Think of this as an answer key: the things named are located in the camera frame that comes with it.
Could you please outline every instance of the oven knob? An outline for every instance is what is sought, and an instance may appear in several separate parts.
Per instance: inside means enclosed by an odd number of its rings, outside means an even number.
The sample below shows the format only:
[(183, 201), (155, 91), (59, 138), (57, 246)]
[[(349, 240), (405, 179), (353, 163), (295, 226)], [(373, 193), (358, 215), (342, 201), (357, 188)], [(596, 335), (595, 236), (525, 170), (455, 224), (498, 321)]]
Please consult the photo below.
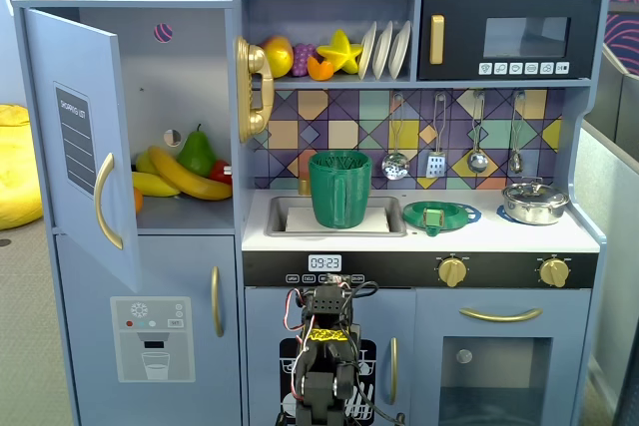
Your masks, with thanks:
[(546, 259), (539, 268), (539, 275), (544, 283), (562, 288), (568, 277), (568, 265), (563, 259)]
[(447, 258), (439, 264), (439, 277), (451, 288), (466, 278), (466, 265), (459, 258)]

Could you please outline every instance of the yellow bean bag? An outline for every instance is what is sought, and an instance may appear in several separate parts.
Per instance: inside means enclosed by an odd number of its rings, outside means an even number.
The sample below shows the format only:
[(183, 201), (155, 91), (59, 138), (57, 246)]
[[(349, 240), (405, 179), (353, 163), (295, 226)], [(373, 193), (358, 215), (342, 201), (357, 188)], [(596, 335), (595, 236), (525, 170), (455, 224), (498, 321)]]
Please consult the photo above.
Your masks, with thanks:
[(27, 109), (0, 105), (0, 229), (42, 216)]

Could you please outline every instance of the play kitchen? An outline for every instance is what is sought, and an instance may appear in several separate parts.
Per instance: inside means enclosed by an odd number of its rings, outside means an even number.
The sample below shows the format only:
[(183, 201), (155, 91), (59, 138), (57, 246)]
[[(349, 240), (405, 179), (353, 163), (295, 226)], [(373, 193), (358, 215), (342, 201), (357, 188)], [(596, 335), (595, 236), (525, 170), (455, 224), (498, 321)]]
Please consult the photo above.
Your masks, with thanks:
[(577, 426), (607, 2), (17, 1), (75, 423)]

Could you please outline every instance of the purple grapes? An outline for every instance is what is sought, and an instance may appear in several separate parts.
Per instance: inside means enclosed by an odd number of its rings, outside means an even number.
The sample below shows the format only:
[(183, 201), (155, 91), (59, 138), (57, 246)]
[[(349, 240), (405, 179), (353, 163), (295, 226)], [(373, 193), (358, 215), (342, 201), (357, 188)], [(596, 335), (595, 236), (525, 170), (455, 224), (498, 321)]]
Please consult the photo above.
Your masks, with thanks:
[(294, 77), (303, 77), (309, 74), (309, 57), (317, 57), (315, 45), (297, 44), (293, 47), (293, 68), (291, 73)]

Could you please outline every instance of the green pitcher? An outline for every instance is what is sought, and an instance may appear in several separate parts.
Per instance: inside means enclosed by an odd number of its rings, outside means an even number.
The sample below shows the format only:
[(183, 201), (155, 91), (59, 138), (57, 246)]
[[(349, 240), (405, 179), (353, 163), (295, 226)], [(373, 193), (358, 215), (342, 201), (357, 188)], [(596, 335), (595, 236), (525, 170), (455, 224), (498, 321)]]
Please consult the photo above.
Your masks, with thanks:
[(309, 160), (313, 211), (319, 224), (352, 228), (363, 221), (372, 160), (362, 152), (329, 150)]

